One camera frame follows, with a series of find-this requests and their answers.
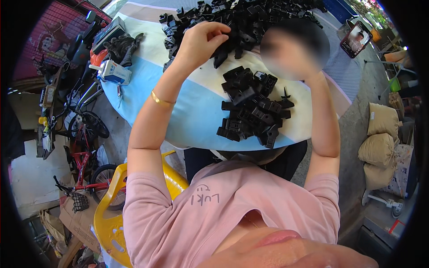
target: lips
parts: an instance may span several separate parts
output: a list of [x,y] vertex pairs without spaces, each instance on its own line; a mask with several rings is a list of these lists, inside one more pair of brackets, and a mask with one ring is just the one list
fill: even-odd
[[302,238],[296,231],[293,230],[281,230],[267,235],[262,238],[256,247],[263,247],[272,244],[284,243],[290,239]]

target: pile of black plastic parts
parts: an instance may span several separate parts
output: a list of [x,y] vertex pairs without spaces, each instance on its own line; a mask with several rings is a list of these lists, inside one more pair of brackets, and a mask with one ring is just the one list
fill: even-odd
[[262,36],[273,24],[289,18],[308,19],[321,28],[319,21],[310,9],[318,8],[326,12],[322,0],[213,0],[211,5],[198,2],[198,8],[185,12],[177,9],[177,21],[173,15],[160,15],[160,23],[167,35],[164,45],[169,49],[169,61],[164,64],[164,71],[170,66],[185,31],[202,21],[218,21],[231,27],[229,39],[213,53],[213,65],[217,69],[235,50],[235,58],[242,57],[243,50],[252,50],[259,45]]
[[230,116],[223,119],[216,134],[236,142],[256,136],[262,146],[273,149],[283,119],[290,118],[286,109],[294,106],[286,89],[281,101],[268,99],[277,78],[259,71],[253,74],[243,66],[224,73],[224,79],[222,88],[232,102],[222,101],[222,110]]

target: spoke wheel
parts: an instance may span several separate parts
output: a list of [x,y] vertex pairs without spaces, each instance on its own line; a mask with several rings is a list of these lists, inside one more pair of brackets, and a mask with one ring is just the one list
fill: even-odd
[[98,136],[103,139],[107,139],[110,136],[110,132],[107,129],[106,125],[103,121],[101,121],[100,117],[98,117],[95,113],[91,111],[85,111],[84,115],[90,121],[90,123],[94,126]]
[[92,117],[90,115],[75,115],[70,121],[67,131],[68,137],[75,141],[77,145],[86,146],[87,142],[88,144],[92,143],[98,134],[91,121]]
[[[115,173],[116,165],[103,165],[94,172],[92,175],[89,184],[98,184],[109,182],[113,178],[113,174]],[[100,203],[101,199],[104,197],[108,189],[98,190],[91,188],[90,193],[92,198]],[[119,191],[116,197],[112,200],[112,203],[107,207],[107,210],[116,211],[121,210],[125,205],[125,193]]]

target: necklace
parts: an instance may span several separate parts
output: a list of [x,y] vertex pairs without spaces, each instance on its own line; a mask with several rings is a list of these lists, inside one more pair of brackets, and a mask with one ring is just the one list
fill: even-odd
[[253,224],[253,226],[255,226],[256,228],[259,228],[253,221],[251,221],[249,218],[247,218],[246,215],[244,215],[244,218],[246,218],[248,221],[250,221],[250,223]]

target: smartphone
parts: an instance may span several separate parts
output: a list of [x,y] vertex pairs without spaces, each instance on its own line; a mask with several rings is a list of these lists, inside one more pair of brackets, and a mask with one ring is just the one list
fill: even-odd
[[350,58],[354,59],[371,39],[372,33],[362,22],[357,21],[341,41],[340,46]]

